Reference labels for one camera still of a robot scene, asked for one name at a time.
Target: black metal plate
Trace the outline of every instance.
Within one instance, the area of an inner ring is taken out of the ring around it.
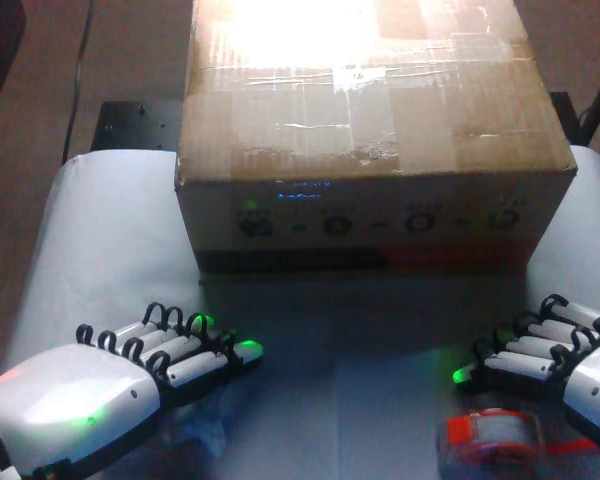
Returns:
[[[91,142],[96,150],[178,148],[182,102],[104,102]]]

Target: box top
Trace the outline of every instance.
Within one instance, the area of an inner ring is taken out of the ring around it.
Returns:
[[[198,0],[177,183],[557,172],[512,0]]]

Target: circular icon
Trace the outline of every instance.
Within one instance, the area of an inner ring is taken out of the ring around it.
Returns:
[[[436,224],[436,217],[431,213],[418,212],[410,215],[405,222],[405,227],[410,232],[426,232]]]
[[[506,230],[513,227],[520,220],[520,214],[515,210],[506,209],[492,213],[489,216],[489,228],[492,230]]]
[[[346,235],[353,228],[353,222],[347,217],[330,217],[324,222],[324,231],[327,235]]]

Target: printed symbol on box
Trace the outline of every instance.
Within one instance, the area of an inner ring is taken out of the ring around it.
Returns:
[[[405,227],[409,232],[426,232],[431,230],[436,224],[436,217],[431,213],[418,212],[410,215],[405,222]]]
[[[270,237],[273,235],[273,224],[267,218],[245,218],[238,224],[242,233],[248,237]]]
[[[347,217],[331,217],[324,222],[327,235],[346,235],[353,228],[353,222]]]
[[[506,209],[489,216],[489,228],[492,230],[506,230],[520,221],[520,214],[515,210]]]

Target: white table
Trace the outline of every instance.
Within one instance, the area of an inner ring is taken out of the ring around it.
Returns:
[[[437,425],[489,406],[534,409],[549,436],[569,434],[557,409],[461,397],[450,379],[471,341],[525,304],[559,292],[600,309],[600,157],[573,151],[578,176],[526,277],[205,287],[173,189],[175,155],[76,157],[49,197],[3,367],[74,341],[81,323],[97,333],[137,321],[154,300],[264,344],[258,371],[170,418],[101,478],[435,479]],[[600,454],[589,463],[600,469]],[[581,465],[552,468],[583,478]]]

